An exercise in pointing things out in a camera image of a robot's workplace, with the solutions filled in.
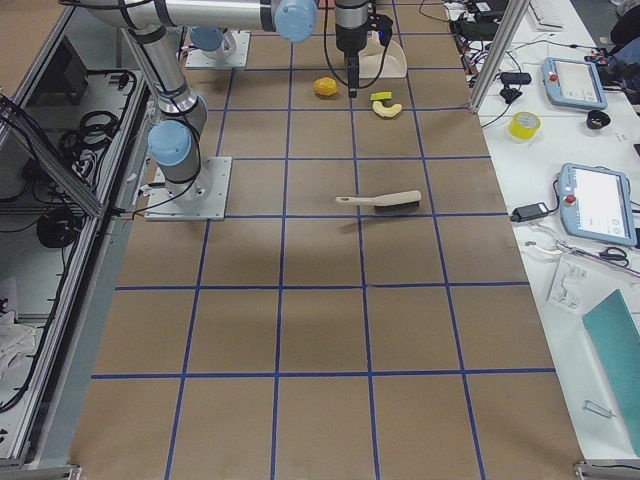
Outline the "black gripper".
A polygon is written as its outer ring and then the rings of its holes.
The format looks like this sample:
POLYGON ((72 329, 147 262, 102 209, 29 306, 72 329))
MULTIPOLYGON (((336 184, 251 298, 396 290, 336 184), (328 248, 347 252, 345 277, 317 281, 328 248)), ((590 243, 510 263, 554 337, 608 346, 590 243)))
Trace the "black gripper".
POLYGON ((346 52, 344 54, 344 61, 347 75, 348 95, 350 98, 356 98, 357 89, 360 88, 359 55, 357 52, 346 52))

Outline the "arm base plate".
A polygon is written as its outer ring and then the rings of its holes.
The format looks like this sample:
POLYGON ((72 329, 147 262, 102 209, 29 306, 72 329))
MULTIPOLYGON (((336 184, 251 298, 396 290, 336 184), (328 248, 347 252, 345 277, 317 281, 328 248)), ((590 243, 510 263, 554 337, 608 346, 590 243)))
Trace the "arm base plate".
POLYGON ((150 191, 150 208, 143 211, 149 221, 221 221, 225 218, 232 170, 231 157, 206 157, 195 183, 187 186, 167 183, 159 167, 154 182, 162 186, 150 191))
POLYGON ((244 68, 247 64, 249 31, 191 27, 189 40, 188 70, 244 68))

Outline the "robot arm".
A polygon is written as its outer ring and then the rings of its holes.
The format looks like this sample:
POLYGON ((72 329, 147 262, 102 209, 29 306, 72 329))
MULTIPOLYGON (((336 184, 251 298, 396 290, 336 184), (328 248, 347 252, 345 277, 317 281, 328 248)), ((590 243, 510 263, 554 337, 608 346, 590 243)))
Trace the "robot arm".
POLYGON ((168 27, 261 29, 292 43, 305 41, 317 23, 315 1, 65 1, 125 30, 134 57, 152 87, 166 121, 189 130, 190 150, 199 146, 207 119, 204 101, 189 85, 168 27))

